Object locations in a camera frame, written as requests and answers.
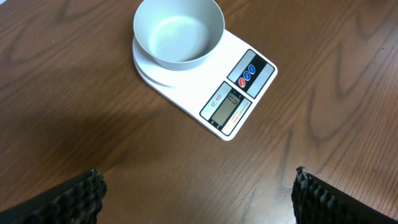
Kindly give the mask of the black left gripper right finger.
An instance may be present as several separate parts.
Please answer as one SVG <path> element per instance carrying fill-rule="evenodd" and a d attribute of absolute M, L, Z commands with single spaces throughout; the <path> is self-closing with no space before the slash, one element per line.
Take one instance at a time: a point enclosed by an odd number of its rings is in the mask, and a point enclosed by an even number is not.
<path fill-rule="evenodd" d="M 397 221 L 338 190 L 318 177 L 296 168 L 292 187 L 297 224 L 397 224 Z"/>

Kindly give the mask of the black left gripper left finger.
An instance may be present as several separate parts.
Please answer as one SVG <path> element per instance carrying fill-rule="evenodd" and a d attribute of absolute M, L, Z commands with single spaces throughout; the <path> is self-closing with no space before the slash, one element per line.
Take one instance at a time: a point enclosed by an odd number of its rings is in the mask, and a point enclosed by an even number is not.
<path fill-rule="evenodd" d="M 1 223 L 96 224 L 108 191 L 96 168 L 1 212 Z"/>

